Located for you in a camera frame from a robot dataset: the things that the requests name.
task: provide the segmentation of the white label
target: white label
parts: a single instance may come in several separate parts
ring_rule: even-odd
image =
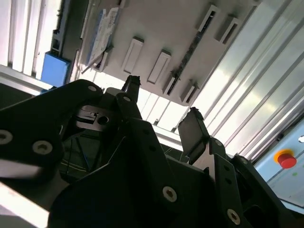
[[[98,58],[106,49],[110,35],[113,32],[115,26],[115,19],[118,13],[119,7],[110,9],[107,16],[106,9],[103,9],[103,15],[99,22],[98,32],[94,41],[92,53],[88,62],[88,65],[92,64],[96,58]]]

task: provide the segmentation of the screw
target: screw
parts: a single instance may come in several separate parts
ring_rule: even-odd
[[[123,98],[124,98],[126,101],[131,101],[131,99],[128,98],[127,96],[124,96]]]
[[[95,92],[97,90],[94,86],[91,86],[91,85],[88,88],[89,88],[89,90],[92,90],[93,92]]]
[[[46,155],[52,150],[53,146],[48,141],[37,141],[33,144],[33,151],[38,154]]]
[[[0,145],[8,144],[13,140],[13,135],[6,130],[0,130]]]
[[[169,186],[165,186],[162,189],[163,196],[170,201],[171,203],[174,203],[177,200],[177,194],[175,190]]]
[[[215,143],[217,144],[217,145],[219,145],[219,146],[222,146],[222,143],[219,141],[219,140],[215,140]]]
[[[241,158],[241,161],[242,161],[245,165],[248,164],[248,162],[246,161],[245,158]]]
[[[239,218],[238,214],[233,209],[228,209],[227,215],[234,224],[236,224],[236,225],[241,224],[241,219]]]

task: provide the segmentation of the red emergency stop button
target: red emergency stop button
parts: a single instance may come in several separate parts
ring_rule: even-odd
[[[296,165],[296,158],[288,153],[281,154],[277,161],[283,169],[289,169]]]
[[[279,163],[283,169],[290,169],[296,165],[294,152],[290,149],[282,149],[274,155],[274,160]]]

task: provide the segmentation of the corrugated metal wall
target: corrugated metal wall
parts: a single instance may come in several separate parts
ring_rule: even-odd
[[[2,0],[0,65],[41,78],[61,0]]]
[[[303,0],[264,0],[194,102],[228,154],[256,156],[302,110],[303,12]]]

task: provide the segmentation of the bolt head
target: bolt head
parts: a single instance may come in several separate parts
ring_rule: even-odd
[[[33,144],[33,151],[37,154],[46,155],[51,153],[53,146],[48,141],[37,141]]]
[[[0,145],[8,144],[13,140],[13,135],[6,130],[0,130]]]
[[[174,203],[177,200],[177,194],[175,190],[169,186],[166,186],[162,189],[162,194],[167,201]]]

